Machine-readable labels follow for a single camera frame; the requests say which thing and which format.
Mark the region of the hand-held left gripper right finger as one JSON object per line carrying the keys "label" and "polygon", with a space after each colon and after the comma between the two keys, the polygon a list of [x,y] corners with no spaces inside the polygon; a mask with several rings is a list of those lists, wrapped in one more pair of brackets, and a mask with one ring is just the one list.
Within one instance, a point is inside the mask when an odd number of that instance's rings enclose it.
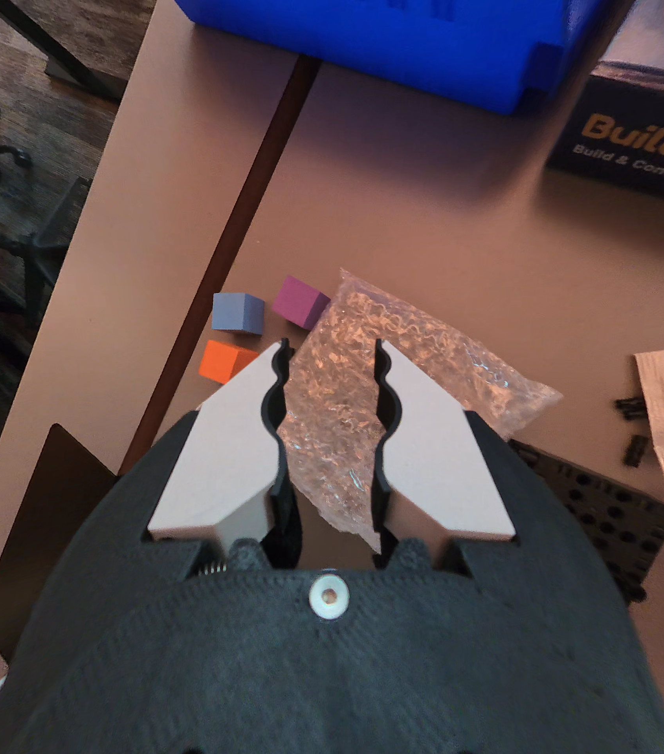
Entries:
{"label": "hand-held left gripper right finger", "polygon": [[431,564],[449,562],[458,539],[510,542],[515,526],[462,404],[391,342],[378,339],[371,515],[380,536],[376,566],[405,539],[420,539]]}

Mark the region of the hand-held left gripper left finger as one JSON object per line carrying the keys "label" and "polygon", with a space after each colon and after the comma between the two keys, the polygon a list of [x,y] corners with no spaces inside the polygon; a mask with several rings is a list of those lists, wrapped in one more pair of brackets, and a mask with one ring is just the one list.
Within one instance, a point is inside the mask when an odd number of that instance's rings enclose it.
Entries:
{"label": "hand-held left gripper left finger", "polygon": [[297,566],[301,521],[279,436],[293,354],[281,339],[201,404],[148,523],[153,540],[206,541],[225,556],[250,538],[275,568]]}

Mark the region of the orange wooden cube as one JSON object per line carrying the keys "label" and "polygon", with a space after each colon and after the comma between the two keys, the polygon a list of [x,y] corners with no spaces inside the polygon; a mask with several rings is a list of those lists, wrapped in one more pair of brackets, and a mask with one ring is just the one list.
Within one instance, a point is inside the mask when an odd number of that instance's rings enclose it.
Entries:
{"label": "orange wooden cube", "polygon": [[198,374],[218,384],[226,384],[259,356],[251,349],[209,339],[198,366]]}

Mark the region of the blue wooden cube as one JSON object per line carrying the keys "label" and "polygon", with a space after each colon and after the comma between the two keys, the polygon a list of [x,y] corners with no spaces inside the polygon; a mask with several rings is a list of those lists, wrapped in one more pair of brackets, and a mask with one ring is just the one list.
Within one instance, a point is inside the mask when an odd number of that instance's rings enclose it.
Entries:
{"label": "blue wooden cube", "polygon": [[248,293],[214,293],[211,328],[220,332],[261,336],[265,302]]}

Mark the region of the purple wooden cube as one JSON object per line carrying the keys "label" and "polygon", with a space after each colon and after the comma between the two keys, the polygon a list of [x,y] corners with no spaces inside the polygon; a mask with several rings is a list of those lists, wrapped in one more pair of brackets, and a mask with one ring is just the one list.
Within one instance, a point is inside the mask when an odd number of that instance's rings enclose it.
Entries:
{"label": "purple wooden cube", "polygon": [[287,275],[271,309],[291,324],[311,331],[318,324],[330,297],[299,278]]}

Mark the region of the blue plastic storage bin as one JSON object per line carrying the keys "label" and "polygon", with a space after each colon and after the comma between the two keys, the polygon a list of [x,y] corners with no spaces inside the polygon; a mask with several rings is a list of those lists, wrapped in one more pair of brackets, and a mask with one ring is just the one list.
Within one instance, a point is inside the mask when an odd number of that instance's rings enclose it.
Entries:
{"label": "blue plastic storage bin", "polygon": [[602,1],[177,1],[194,23],[511,115],[554,95]]}

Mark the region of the clear bubble wrap sheet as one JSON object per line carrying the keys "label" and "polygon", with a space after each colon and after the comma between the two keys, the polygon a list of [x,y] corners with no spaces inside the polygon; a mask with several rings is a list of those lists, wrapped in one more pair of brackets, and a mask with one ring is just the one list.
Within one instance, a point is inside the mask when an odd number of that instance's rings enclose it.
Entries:
{"label": "clear bubble wrap sheet", "polygon": [[458,329],[341,269],[337,292],[290,362],[279,433],[297,491],[335,529],[359,535],[380,553],[371,514],[374,454],[384,432],[376,417],[377,339],[394,344],[503,439],[563,396]]}

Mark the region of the black perforated plastic block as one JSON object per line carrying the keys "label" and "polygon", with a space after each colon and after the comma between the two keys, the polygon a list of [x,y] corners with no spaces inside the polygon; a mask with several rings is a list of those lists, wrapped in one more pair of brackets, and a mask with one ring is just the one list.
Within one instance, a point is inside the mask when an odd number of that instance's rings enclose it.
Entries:
{"label": "black perforated plastic block", "polygon": [[582,525],[626,603],[643,602],[664,544],[664,503],[516,439],[508,445]]}

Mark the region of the dark blue cardboard kit box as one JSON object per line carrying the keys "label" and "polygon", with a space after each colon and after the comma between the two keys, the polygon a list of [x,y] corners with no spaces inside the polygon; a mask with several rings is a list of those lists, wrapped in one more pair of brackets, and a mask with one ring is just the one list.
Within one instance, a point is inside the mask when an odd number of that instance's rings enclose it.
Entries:
{"label": "dark blue cardboard kit box", "polygon": [[664,198],[664,1],[631,5],[547,165]]}

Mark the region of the light wooden side table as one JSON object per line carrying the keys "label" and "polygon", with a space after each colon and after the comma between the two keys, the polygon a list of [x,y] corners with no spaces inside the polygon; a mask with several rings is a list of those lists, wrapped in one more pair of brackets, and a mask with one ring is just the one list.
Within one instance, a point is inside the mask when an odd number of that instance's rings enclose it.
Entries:
{"label": "light wooden side table", "polygon": [[0,1],[0,19],[47,56],[46,75],[94,97],[118,105],[121,103],[128,85],[126,79],[88,68],[11,1]]}

